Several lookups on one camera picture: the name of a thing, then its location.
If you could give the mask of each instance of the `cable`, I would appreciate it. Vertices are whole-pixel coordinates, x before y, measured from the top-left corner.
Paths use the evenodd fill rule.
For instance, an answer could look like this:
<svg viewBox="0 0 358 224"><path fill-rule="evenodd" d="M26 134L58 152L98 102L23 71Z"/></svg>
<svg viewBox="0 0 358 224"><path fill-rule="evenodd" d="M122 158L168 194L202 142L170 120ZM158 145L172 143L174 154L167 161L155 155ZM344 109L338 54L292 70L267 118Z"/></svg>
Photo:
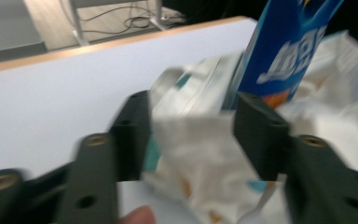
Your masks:
<svg viewBox="0 0 358 224"><path fill-rule="evenodd" d="M68 15L68 12L67 10L65 9L65 6L63 5L63 1L60 0L60 5L61 5L61 8L62 8L62 11L66 17L66 19L69 21L69 23L71 23L72 26L75 26L74 25L74 22L71 20L70 16ZM130 13L129 13L129 18L124 20L123 24L124 26L126 27L126 29L122 30L122 31L119 31L119 32L106 32L106 31L98 31L98 30L82 30L82 32L84 33L98 33L98 34L105 34L105 35L119 35L119 34L122 34L122 33L125 33L126 31L130 30L131 28L147 28L149 25L150 25L150 16L153 15L153 12L150 11L150 8L149 8L149 3L146 2L146 8L143 8L143 7L138 7L138 6L134 6L133 5L133 2L131 3L131 5L129 7L117 7L117 8L113 8L113 9L110 9L110 10L107 10L99 15L96 15L96 16L93 16L93 17L90 17L90 18L87 18L87 19L82 19L82 18L79 18L80 21L92 21L92 20L95 20L109 12L112 12L112 11L116 11L116 10L120 10L120 9L124 9L124 8L129 8L130 9ZM132 10L134 8L137 8L137 9L141 9L141 10L144 10L145 12L143 14L141 14L140 16L137 16L137 17L132 17L131 16L131 13L132 13ZM143 21L143 20L148 20L148 23L146 25L137 25L135 24L135 22L137 21Z"/></svg>
<svg viewBox="0 0 358 224"><path fill-rule="evenodd" d="M62 0L60 0L60 5L61 5L61 9L63 11L63 15L65 15L66 19L69 21L69 23L71 23L72 26L75 26L74 22L69 17L68 12L66 11L65 6L63 5Z"/></svg>
<svg viewBox="0 0 358 224"><path fill-rule="evenodd" d="M96 16L93 16L93 17L90 17L90 18L87 18L87 19L81 19L81 18L80 18L80 20L81 20L81 21L92 21L92 20L97 19L98 17L101 17L101 16L103 16L103 15L109 13L109 12L113 12L113 11L120 10L120 9L124 9L124 8L130 8L131 10L132 10L133 8L138 8L138 9L142 9L142 10L144 10L144 11L146 11L146 12L149 12L146 8L143 8L143 7L117 7L117 8L113 8L113 9L107 10L107 11L105 11L105 12L99 14L99 15L96 15Z"/></svg>

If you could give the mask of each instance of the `plastic bag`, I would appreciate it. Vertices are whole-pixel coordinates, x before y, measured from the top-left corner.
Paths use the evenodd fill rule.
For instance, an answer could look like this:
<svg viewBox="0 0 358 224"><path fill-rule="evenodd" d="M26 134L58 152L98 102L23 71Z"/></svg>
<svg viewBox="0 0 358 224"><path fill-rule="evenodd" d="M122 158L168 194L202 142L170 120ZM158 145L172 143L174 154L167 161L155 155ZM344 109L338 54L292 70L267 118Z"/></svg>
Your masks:
<svg viewBox="0 0 358 224"><path fill-rule="evenodd" d="M261 192L255 171L232 135L232 115L220 114L242 52L167 69L149 92L154 135L145 180L183 203L201 223L236 223Z"/></svg>
<svg viewBox="0 0 358 224"><path fill-rule="evenodd" d="M278 112L292 134L312 134L358 170L358 43L339 33L319 46L293 102Z"/></svg>

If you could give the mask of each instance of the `screw hole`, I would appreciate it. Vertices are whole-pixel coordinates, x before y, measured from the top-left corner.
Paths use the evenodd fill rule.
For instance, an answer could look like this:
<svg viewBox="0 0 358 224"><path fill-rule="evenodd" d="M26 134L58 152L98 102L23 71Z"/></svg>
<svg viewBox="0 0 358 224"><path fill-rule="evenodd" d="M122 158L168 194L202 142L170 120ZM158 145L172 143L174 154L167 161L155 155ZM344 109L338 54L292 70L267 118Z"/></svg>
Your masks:
<svg viewBox="0 0 358 224"><path fill-rule="evenodd" d="M345 198L345 202L350 205L351 207L354 207L356 209L358 209L358 200L354 199L354 198Z"/></svg>
<svg viewBox="0 0 358 224"><path fill-rule="evenodd" d="M129 119L124 119L120 122L121 125L129 125L131 124L131 121Z"/></svg>
<svg viewBox="0 0 358 224"><path fill-rule="evenodd" d="M86 140L86 145L89 147L99 146L104 144L106 141L107 141L106 137L104 136L94 136L94 137L89 137Z"/></svg>
<svg viewBox="0 0 358 224"><path fill-rule="evenodd" d="M306 136L306 137L302 137L301 140L312 147L325 147L325 143L316 137L311 137L311 136Z"/></svg>
<svg viewBox="0 0 358 224"><path fill-rule="evenodd" d="M96 201L97 199L94 196L86 196L77 201L76 207L81 209L88 208L93 206Z"/></svg>

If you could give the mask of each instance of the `floor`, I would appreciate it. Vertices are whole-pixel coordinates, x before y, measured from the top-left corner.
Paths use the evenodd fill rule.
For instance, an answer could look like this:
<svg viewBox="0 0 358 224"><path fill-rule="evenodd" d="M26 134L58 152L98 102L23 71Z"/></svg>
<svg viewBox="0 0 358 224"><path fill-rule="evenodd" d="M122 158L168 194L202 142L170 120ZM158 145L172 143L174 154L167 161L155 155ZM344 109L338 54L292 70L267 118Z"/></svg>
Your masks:
<svg viewBox="0 0 358 224"><path fill-rule="evenodd" d="M79 47L73 34L73 30L75 30L75 28L71 25L71 22L67 19L67 17L65 17L64 11L66 10L69 12L69 5L67 0L24 0L24 2L30 11L31 17L34 20L34 26L36 27L39 34L42 36L42 39L45 41L45 45L48 51ZM131 35L139 35L149 32L159 32L156 27L151 24L148 24L148 20L139 20L133 22L134 26L145 28L133 27L125 31L127 27L124 25L125 20L128 18L148 17L150 14L147 12L148 8L150 9L151 13L154 13L154 0L127 4L114 4L103 7L81 8L78 10L78 13L81 19L89 19L94 16L100 15L108 10L118 7L124 8L108 12L101 17L95 18L91 21L81 22L83 30L116 33L84 33L86 39L91 44ZM169 20L180 20L177 18L177 11L163 8L162 14L165 18Z"/></svg>

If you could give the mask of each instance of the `black metal bracket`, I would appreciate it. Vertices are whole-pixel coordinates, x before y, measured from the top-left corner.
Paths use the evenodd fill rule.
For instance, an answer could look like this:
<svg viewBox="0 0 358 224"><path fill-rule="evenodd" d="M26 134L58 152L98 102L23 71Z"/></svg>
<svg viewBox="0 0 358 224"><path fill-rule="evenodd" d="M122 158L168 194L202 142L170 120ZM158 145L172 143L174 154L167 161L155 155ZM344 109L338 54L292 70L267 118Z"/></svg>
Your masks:
<svg viewBox="0 0 358 224"><path fill-rule="evenodd" d="M109 133L90 135L76 159L25 181L0 171L0 223L117 223L116 182L139 179L150 135L147 91L133 94ZM358 172L320 138L289 136L289 124L261 98L240 93L234 135L264 180L287 174L295 224L358 223Z"/></svg>

